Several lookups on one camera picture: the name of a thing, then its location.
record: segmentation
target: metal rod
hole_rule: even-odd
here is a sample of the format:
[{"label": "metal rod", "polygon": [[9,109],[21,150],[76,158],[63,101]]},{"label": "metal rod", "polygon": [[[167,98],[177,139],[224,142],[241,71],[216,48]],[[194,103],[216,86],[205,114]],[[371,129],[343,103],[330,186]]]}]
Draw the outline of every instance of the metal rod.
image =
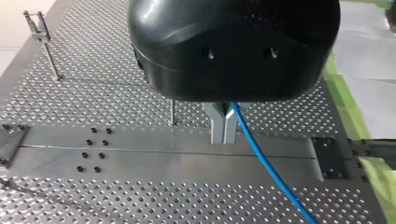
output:
[{"label": "metal rod", "polygon": [[59,81],[63,77],[61,75],[59,75],[58,69],[56,68],[55,63],[53,62],[52,55],[50,54],[50,46],[49,46],[48,43],[43,43],[43,45],[44,45],[44,49],[46,51],[47,58],[49,59],[49,66],[50,66],[50,68],[52,70],[54,78]]},{"label": "metal rod", "polygon": [[170,100],[171,106],[171,116],[169,120],[169,124],[172,126],[176,125],[176,118],[175,118],[175,100]]}]

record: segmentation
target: black robot housing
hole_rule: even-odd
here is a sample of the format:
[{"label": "black robot housing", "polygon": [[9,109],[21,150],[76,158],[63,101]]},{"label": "black robot housing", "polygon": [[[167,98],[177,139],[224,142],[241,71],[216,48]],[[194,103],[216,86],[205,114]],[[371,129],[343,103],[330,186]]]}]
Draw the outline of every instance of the black robot housing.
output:
[{"label": "black robot housing", "polygon": [[318,81],[338,0],[131,0],[129,29],[148,84],[186,101],[277,101]]}]

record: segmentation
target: green surface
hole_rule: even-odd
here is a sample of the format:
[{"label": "green surface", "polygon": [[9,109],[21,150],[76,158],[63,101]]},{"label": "green surface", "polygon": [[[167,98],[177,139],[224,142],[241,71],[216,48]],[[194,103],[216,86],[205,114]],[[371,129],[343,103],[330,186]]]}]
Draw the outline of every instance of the green surface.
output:
[{"label": "green surface", "polygon": [[392,3],[388,0],[341,0],[342,2],[356,2],[356,3],[371,3],[376,4],[378,7],[382,7],[384,9],[390,9]]},{"label": "green surface", "polygon": [[381,158],[360,158],[388,223],[396,223],[396,171]]},{"label": "green surface", "polygon": [[344,78],[338,74],[333,54],[326,64],[324,79],[338,109],[341,121],[343,121],[348,138],[352,140],[371,139],[361,116],[361,111],[356,105]]}]

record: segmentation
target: blue pneumatic hose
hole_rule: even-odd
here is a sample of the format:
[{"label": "blue pneumatic hose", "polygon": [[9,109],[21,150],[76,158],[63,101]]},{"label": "blue pneumatic hose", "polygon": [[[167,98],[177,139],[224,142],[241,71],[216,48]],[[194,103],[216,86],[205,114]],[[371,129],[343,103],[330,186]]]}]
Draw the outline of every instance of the blue pneumatic hose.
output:
[{"label": "blue pneumatic hose", "polygon": [[262,153],[262,150],[260,149],[259,145],[257,145],[256,140],[254,140],[253,135],[250,132],[250,129],[248,128],[247,124],[245,123],[244,118],[242,118],[241,112],[239,111],[239,105],[237,103],[232,102],[231,106],[233,107],[233,112],[235,113],[241,127],[242,131],[244,132],[245,136],[247,137],[247,140],[253,147],[254,152],[256,153],[256,156],[259,158],[260,162],[264,166],[264,168],[267,170],[268,174],[274,179],[276,184],[282,189],[283,193],[286,194],[286,196],[291,200],[292,203],[294,203],[294,206],[296,206],[300,212],[303,214],[303,216],[306,218],[306,220],[309,223],[315,223],[317,224],[317,221],[309,214],[309,212],[303,207],[302,204],[298,201],[296,196],[291,192],[291,190],[288,188],[288,186],[283,182],[282,178],[277,174],[275,171],[274,167],[270,164],[270,162],[265,158],[264,154]]}]

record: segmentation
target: black metal bracket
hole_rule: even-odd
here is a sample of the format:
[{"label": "black metal bracket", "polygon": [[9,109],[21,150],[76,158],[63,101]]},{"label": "black metal bracket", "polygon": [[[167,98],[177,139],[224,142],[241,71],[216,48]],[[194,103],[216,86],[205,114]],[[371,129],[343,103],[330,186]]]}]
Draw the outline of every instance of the black metal bracket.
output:
[{"label": "black metal bracket", "polygon": [[7,169],[14,158],[22,138],[29,130],[28,126],[3,124],[0,127],[0,169]]},{"label": "black metal bracket", "polygon": [[318,160],[321,177],[327,179],[349,179],[341,148],[333,138],[312,137],[312,146]]}]

